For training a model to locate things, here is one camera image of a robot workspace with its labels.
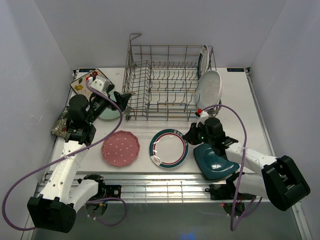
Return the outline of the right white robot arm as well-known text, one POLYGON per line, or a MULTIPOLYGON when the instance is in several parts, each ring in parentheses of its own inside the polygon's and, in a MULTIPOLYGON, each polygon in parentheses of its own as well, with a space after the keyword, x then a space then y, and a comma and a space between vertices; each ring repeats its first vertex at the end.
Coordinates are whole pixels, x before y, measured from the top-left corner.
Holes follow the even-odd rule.
POLYGON ((217 156, 255 173, 235 173, 226 180, 228 184, 225 191, 232 199, 250 194, 266 198, 277 209, 286 211, 311 192, 291 157, 269 156, 245 148, 238 140, 226 135, 220 120, 215 117, 204 122, 193 122, 183 139, 191 145, 207 144, 217 156))

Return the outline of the white oval plate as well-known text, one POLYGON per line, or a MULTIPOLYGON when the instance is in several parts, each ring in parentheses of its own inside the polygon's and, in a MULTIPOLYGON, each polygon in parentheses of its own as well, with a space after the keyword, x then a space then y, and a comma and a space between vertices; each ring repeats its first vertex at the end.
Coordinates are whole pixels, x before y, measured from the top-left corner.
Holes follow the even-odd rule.
POLYGON ((223 93, 221 75, 210 70, 205 72, 198 80, 198 87, 195 91, 195 102, 198 108, 204 109, 220 102, 223 93))

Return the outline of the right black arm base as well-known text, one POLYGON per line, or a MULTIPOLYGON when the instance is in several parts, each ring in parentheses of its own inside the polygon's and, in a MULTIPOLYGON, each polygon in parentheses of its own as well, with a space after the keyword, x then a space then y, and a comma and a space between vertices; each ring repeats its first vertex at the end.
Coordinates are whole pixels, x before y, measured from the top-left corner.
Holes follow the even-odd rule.
POLYGON ((234 173, 225 179, 223 184, 210 184, 204 191, 210 193, 211 200, 233 200, 239 173, 234 173))

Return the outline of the dark teal square plate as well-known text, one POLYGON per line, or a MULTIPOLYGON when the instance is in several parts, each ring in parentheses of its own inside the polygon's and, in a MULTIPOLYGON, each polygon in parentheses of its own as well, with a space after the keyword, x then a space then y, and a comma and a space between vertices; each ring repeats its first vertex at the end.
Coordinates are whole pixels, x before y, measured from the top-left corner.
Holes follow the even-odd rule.
POLYGON ((210 181, 226 178, 240 167, 238 163, 216 155, 209 144, 194 148, 193 155, 202 174, 210 181))

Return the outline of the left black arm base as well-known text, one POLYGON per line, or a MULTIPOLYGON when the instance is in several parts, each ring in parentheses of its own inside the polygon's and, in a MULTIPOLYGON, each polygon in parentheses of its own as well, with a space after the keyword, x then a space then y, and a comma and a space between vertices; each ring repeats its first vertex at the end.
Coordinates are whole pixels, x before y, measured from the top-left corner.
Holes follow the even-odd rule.
POLYGON ((98 183, 98 190, 89 200, 98 200, 103 198, 120 198, 122 186, 118 184, 106 184, 103 176, 99 174, 88 174, 84 180, 92 180, 98 183))

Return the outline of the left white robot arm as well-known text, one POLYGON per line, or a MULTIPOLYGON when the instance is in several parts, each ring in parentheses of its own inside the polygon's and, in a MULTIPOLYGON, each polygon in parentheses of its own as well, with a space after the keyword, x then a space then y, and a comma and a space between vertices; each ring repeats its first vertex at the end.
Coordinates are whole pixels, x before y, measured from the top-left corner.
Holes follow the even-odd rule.
POLYGON ((76 220, 76 214, 87 201, 100 200, 106 195, 104 179, 98 174, 79 179, 72 184, 88 147, 92 145, 96 128, 94 121, 107 108, 123 113, 131 93, 113 93, 95 90, 89 98, 82 94, 70 98, 66 112, 66 135, 62 160, 54 168, 51 177, 39 196, 31 197, 27 209, 36 228, 68 233, 76 220))

